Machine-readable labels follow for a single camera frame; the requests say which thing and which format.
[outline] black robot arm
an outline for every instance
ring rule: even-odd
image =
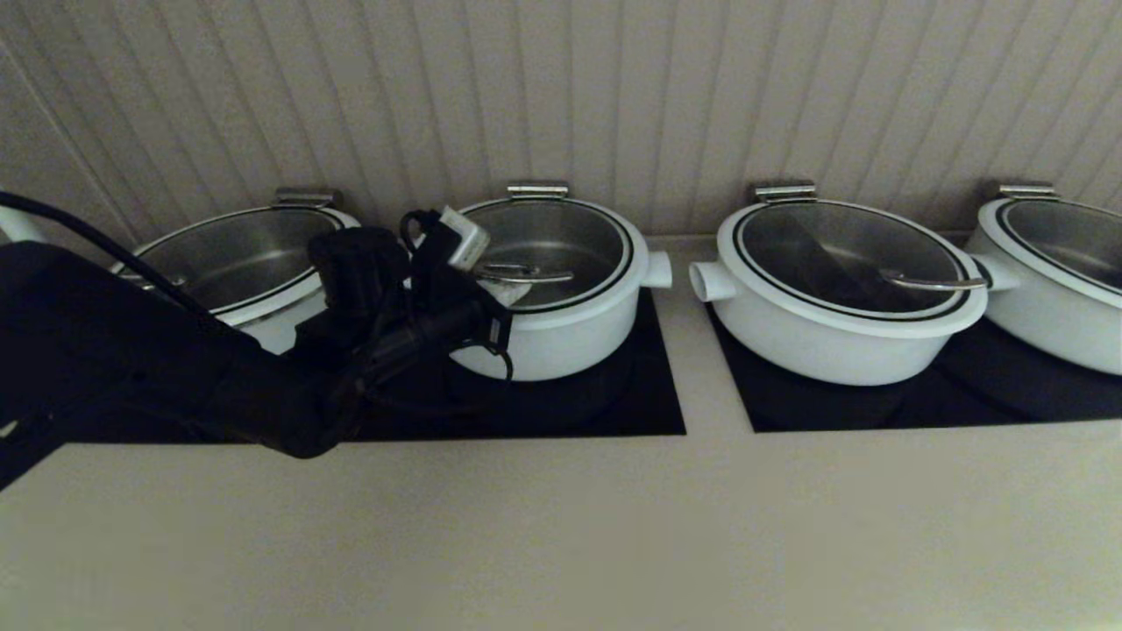
[[[2,194],[17,210],[45,205]],[[447,265],[459,240],[439,221],[412,257],[380,228],[316,238],[309,250],[328,309],[297,326],[284,356],[66,249],[0,247],[0,488],[112,414],[323,454],[366,420],[370,392],[412,363],[471,344],[505,353],[509,311]]]

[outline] metal hinge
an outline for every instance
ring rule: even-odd
[[[748,188],[748,199],[764,203],[812,202],[818,200],[818,190],[809,180],[776,182]]]
[[[1018,182],[997,184],[997,195],[1012,200],[1055,200],[1056,186],[1048,182]]]
[[[564,199],[569,196],[568,182],[513,182],[506,188],[511,199]]]
[[[314,186],[282,186],[274,193],[273,205],[303,205],[339,208],[343,194],[335,189]]]

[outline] electrical cord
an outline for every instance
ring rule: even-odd
[[[414,221],[421,226],[421,231],[424,232],[440,221],[440,212],[435,210],[411,210],[405,213],[405,217],[402,217],[401,222],[397,225],[397,235],[402,239],[402,245],[408,250],[410,256],[417,252],[416,245],[413,244],[413,237],[410,235],[410,223]]]
[[[422,418],[466,417],[477,414],[480,411],[494,405],[498,400],[506,396],[507,392],[509,392],[511,384],[514,381],[514,360],[511,359],[511,354],[506,350],[499,349],[490,342],[482,341],[467,341],[460,344],[449,353],[456,353],[457,350],[470,348],[472,346],[481,346],[486,348],[491,354],[502,357],[503,363],[506,365],[506,377],[503,379],[503,387],[495,395],[489,397],[488,401],[482,403],[463,403],[459,405],[427,405],[415,401],[403,401],[401,399],[386,396],[375,388],[364,390],[362,396],[370,403]]]
[[[199,316],[204,321],[213,321],[222,327],[226,327],[226,324],[222,324],[221,321],[210,312],[210,310],[199,304],[199,302],[187,295],[183,290],[175,286],[159,272],[153,269],[151,266],[140,260],[136,255],[113,239],[109,238],[109,236],[104,232],[98,230],[93,226],[90,226],[85,221],[82,221],[77,217],[74,217],[73,214],[53,205],[4,191],[0,191],[0,205],[62,223],[71,231],[104,250],[109,254],[109,256],[120,260],[126,267],[136,272],[144,280],[151,283],[157,290],[164,292],[167,298],[180,303],[181,307],[191,313]]]

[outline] countertop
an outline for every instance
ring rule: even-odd
[[[652,239],[689,435],[67,446],[0,493],[0,629],[1122,629],[1122,427],[753,433]]]

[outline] pot handle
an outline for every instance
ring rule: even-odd
[[[26,212],[0,205],[0,232],[3,232],[8,240],[16,241],[39,241],[47,243],[39,227],[31,221]]]
[[[724,263],[690,263],[690,285],[701,302],[728,300],[741,293],[739,281]]]
[[[674,282],[674,273],[670,266],[670,255],[664,252],[652,252],[647,255],[646,276],[640,283],[644,287],[669,290]]]
[[[1008,265],[987,254],[971,254],[971,258],[981,268],[982,275],[990,280],[990,291],[1011,290],[1021,284],[1021,278]]]

